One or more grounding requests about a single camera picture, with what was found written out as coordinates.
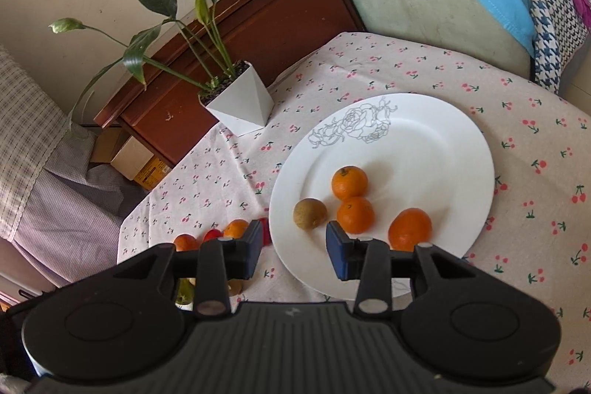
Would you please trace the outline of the orange mandarin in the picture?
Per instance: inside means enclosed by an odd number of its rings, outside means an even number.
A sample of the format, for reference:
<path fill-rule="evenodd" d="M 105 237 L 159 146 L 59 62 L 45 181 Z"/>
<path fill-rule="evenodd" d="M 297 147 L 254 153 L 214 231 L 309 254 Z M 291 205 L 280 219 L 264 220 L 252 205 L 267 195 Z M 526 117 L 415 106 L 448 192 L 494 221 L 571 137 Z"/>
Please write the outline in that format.
<path fill-rule="evenodd" d="M 249 227 L 249 222 L 243 219 L 235 219 L 228 223 L 223 230 L 223 236 L 232 239 L 239 239 L 245 234 Z"/>

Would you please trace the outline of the orange mandarin upper plate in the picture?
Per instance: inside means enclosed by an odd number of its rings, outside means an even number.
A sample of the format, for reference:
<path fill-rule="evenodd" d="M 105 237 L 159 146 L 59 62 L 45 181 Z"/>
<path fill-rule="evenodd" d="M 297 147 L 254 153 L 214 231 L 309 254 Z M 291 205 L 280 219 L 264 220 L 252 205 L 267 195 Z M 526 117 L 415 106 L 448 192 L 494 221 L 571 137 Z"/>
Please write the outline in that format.
<path fill-rule="evenodd" d="M 369 178 L 360 167 L 343 166 L 332 175 L 331 187 L 335 197 L 342 201 L 363 197 L 369 189 Z"/>

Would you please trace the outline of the orange mandarin plate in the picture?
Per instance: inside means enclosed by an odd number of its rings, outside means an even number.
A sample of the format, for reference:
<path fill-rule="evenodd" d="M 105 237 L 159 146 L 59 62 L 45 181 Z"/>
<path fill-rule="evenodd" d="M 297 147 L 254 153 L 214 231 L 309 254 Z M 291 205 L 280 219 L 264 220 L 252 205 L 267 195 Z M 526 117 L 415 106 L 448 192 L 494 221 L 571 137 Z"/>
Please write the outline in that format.
<path fill-rule="evenodd" d="M 365 197 L 350 197 L 339 205 L 337 221 L 348 234 L 363 234 L 375 223 L 372 203 Z"/>
<path fill-rule="evenodd" d="M 360 167 L 343 166 L 332 175 L 331 187 L 335 197 L 342 201 L 363 197 L 369 189 L 369 178 Z"/>
<path fill-rule="evenodd" d="M 388 237 L 394 251 L 412 252 L 417 244 L 429 242 L 433 224 L 430 216 L 419 208 L 409 208 L 394 218 Z"/>

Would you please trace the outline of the cardboard box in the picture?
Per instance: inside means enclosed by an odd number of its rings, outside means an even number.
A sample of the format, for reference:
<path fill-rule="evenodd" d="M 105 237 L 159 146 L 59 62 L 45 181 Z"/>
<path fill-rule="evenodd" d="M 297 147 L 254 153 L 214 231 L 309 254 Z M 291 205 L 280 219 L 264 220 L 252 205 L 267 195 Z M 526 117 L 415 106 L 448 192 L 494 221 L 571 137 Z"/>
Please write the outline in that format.
<path fill-rule="evenodd" d="M 171 171 L 169 165 L 120 127 L 107 128 L 98 135 L 90 162 L 109 164 L 148 191 Z"/>

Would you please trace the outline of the pale green sofa cushion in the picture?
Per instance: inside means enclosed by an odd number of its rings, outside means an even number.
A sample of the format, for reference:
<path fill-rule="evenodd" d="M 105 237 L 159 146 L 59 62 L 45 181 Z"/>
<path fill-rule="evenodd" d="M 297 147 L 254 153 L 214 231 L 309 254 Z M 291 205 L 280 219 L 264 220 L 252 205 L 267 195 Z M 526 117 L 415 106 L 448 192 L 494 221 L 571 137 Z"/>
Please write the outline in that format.
<path fill-rule="evenodd" d="M 352 0 L 368 31 L 451 49 L 528 79 L 531 58 L 478 0 Z"/>

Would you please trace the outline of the dark red wooden headboard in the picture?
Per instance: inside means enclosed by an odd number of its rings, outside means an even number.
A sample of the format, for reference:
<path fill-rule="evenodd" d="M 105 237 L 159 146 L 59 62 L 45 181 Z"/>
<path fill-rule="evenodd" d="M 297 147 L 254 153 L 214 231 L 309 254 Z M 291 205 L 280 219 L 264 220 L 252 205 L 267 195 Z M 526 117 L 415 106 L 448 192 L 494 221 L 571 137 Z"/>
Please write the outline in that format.
<path fill-rule="evenodd" d="M 232 59 L 252 63 L 266 85 L 299 59 L 346 31 L 362 31 L 352 0 L 221 0 L 216 21 Z M 197 88 L 153 66 L 147 84 L 127 81 L 95 116 L 116 124 L 175 166 L 215 124 Z"/>

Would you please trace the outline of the green jujube fruit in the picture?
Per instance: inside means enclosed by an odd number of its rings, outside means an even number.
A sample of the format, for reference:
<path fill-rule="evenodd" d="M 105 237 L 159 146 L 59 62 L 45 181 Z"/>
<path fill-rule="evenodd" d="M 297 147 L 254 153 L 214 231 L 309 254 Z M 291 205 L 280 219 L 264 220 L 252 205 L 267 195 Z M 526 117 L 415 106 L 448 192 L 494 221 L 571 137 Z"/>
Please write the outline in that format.
<path fill-rule="evenodd" d="M 193 302 L 194 299 L 194 284 L 188 278 L 181 278 L 178 281 L 175 303 L 179 306 L 187 306 Z"/>

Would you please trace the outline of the white plate with rose drawing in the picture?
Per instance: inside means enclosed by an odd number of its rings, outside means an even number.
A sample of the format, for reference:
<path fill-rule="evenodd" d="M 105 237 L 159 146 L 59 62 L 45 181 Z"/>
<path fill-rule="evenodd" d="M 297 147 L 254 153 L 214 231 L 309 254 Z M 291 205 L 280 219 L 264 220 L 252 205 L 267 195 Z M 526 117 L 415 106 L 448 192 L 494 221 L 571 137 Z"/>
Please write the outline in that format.
<path fill-rule="evenodd" d="M 288 272 L 332 299 L 352 300 L 358 284 L 335 275 L 325 229 L 297 228 L 293 211 L 298 201 L 315 198 L 334 219 L 339 200 L 332 193 L 332 175 L 346 166 L 368 175 L 376 221 L 366 234 L 380 240 L 387 240 L 398 213 L 420 208 L 433 222 L 433 243 L 463 257 L 491 209 L 491 150 L 480 128 L 455 106 L 397 93 L 339 109 L 291 150 L 273 186 L 269 214 L 273 247 Z"/>

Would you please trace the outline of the orange mandarin cloth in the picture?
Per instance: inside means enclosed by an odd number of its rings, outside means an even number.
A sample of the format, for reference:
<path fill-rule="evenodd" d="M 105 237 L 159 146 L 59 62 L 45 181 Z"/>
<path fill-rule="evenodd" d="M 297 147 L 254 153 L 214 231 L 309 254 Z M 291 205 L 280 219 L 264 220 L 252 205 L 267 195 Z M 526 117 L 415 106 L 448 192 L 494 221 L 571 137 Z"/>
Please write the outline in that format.
<path fill-rule="evenodd" d="M 197 238 L 190 234 L 178 235 L 174 239 L 173 244 L 177 252 L 197 251 L 200 247 L 200 242 Z"/>

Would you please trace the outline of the cherry print tablecloth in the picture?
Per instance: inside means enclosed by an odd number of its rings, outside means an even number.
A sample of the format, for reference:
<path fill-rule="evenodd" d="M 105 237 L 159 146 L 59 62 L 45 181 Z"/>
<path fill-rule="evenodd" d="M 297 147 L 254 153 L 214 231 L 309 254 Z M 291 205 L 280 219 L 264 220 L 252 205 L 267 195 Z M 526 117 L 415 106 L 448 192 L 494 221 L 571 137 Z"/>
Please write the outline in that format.
<path fill-rule="evenodd" d="M 304 134 L 343 107 L 397 93 L 465 113 L 491 150 L 495 187 L 485 225 L 461 257 L 544 302 L 561 328 L 550 379 L 590 383 L 590 118 L 535 84 L 453 51 L 344 33 L 270 89 L 266 127 L 216 126 L 124 220 L 125 260 L 180 234 L 204 237 L 235 219 L 269 220 L 280 168 Z M 239 301 L 335 301 L 288 272 L 273 247 Z"/>

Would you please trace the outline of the orange mandarin middle plate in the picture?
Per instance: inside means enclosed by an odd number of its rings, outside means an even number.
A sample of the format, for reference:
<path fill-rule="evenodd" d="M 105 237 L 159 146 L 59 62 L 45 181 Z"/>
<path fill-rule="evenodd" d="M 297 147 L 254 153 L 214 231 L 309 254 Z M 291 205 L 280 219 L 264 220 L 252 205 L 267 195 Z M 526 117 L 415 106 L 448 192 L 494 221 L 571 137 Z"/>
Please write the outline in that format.
<path fill-rule="evenodd" d="M 375 223 L 372 203 L 365 197 L 350 197 L 339 205 L 337 221 L 348 234 L 363 234 Z"/>

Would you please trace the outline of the red cherry tomato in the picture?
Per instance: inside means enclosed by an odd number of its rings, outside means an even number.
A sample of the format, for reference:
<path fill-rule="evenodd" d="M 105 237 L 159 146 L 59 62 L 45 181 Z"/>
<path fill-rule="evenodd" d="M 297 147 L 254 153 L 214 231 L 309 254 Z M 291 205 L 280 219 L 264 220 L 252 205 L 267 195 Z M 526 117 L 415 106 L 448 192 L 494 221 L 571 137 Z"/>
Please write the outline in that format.
<path fill-rule="evenodd" d="M 218 229 L 211 229 L 206 232 L 204 237 L 202 238 L 202 243 L 207 242 L 209 240 L 218 239 L 223 236 L 223 233 Z"/>

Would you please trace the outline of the orange mandarin right plate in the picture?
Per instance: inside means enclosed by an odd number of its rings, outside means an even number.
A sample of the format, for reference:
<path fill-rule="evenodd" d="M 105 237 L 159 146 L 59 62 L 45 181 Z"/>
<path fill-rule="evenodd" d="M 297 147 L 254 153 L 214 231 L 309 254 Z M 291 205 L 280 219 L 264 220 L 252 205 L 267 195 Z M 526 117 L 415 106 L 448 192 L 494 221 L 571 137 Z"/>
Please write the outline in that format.
<path fill-rule="evenodd" d="M 394 218 L 388 237 L 394 251 L 412 252 L 417 244 L 429 242 L 433 224 L 430 216 L 419 208 L 409 208 Z"/>

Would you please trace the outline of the white geometric plant pot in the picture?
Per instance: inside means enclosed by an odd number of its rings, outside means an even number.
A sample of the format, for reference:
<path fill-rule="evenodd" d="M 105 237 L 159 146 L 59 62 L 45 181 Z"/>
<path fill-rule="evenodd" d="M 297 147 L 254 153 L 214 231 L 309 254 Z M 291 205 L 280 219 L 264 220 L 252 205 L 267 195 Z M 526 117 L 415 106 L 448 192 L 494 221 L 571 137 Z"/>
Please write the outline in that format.
<path fill-rule="evenodd" d="M 266 126 L 274 101 L 252 63 L 240 61 L 235 72 L 235 80 L 199 95 L 199 101 L 233 135 L 242 136 Z"/>

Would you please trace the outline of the houndstooth blanket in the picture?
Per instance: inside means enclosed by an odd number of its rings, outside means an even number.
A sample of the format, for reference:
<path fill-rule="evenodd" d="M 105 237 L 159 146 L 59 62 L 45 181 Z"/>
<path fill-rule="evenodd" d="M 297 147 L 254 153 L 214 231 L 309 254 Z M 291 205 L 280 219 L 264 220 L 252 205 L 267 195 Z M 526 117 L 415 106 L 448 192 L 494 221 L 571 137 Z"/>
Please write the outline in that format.
<path fill-rule="evenodd" d="M 589 30 L 573 0 L 531 0 L 536 28 L 533 76 L 541 87 L 560 95 L 576 69 L 570 64 L 588 48 Z"/>

